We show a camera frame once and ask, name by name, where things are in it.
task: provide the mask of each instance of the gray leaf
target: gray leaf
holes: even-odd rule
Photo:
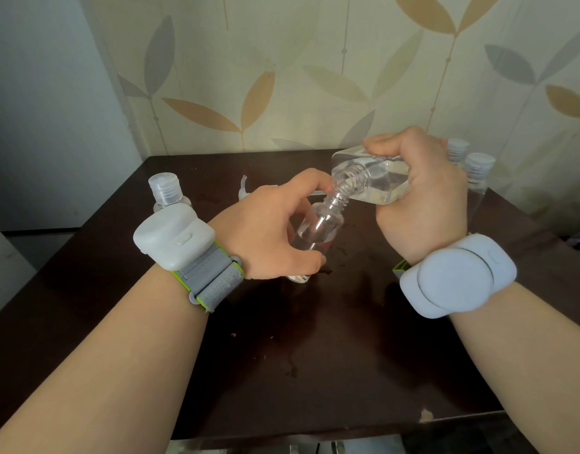
[[[520,84],[535,84],[536,75],[527,59],[503,46],[485,45],[491,67],[508,80]]]
[[[293,142],[292,140],[286,140],[284,138],[271,138],[274,144],[278,145],[279,149],[284,151],[300,151],[302,149],[314,149],[308,144]]]
[[[147,94],[153,96],[162,87],[170,74],[174,63],[174,27],[170,15],[164,20],[151,37],[147,51],[143,73]]]
[[[576,33],[563,47],[553,56],[542,71],[538,82],[550,78],[555,73],[567,67],[580,55],[580,31]]]
[[[144,93],[136,84],[131,83],[124,76],[118,75],[118,79],[120,80],[120,84],[122,85],[124,95],[126,95],[127,97],[149,98],[149,96],[146,93]]]
[[[343,138],[343,141],[340,142],[339,149],[353,148],[354,146],[359,146],[362,144],[364,138],[366,138],[368,136],[368,132],[370,132],[372,122],[374,122],[375,112],[376,110],[372,110],[362,119],[357,121],[351,129],[349,129],[347,135]]]

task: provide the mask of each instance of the white wall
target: white wall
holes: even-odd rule
[[[0,0],[0,230],[81,226],[141,160],[78,0]]]
[[[35,269],[0,234],[0,309],[35,273]]]

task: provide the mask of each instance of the beige leaf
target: beige leaf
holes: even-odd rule
[[[163,98],[163,101],[189,121],[193,121],[201,126],[217,129],[218,131],[241,132],[241,130],[221,113],[208,108],[207,106],[198,105],[197,103],[176,98]]]
[[[454,35],[450,14],[437,0],[395,0],[407,17],[427,30]]]
[[[380,75],[378,75],[378,80],[372,91],[372,99],[382,96],[401,79],[414,61],[421,42],[422,30],[418,30],[387,60]]]
[[[367,102],[363,90],[345,75],[316,65],[305,65],[307,75],[323,90],[350,102]]]
[[[276,74],[272,71],[266,71],[254,82],[241,107],[242,131],[253,125],[267,109],[275,85]]]
[[[497,1],[498,0],[471,0],[467,6],[467,10],[462,16],[462,20],[460,21],[458,33],[465,31],[468,27],[480,20]]]
[[[559,113],[580,118],[580,96],[563,86],[547,86],[548,102]]]

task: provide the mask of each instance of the wallpaper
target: wallpaper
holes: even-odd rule
[[[90,0],[150,154],[348,148],[420,125],[580,228],[580,0]]]

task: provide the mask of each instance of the light blue wrist device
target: light blue wrist device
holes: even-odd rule
[[[244,280],[238,257],[214,240],[214,229],[187,204],[174,204],[143,221],[133,236],[136,246],[172,271],[189,290],[189,300],[214,312]]]

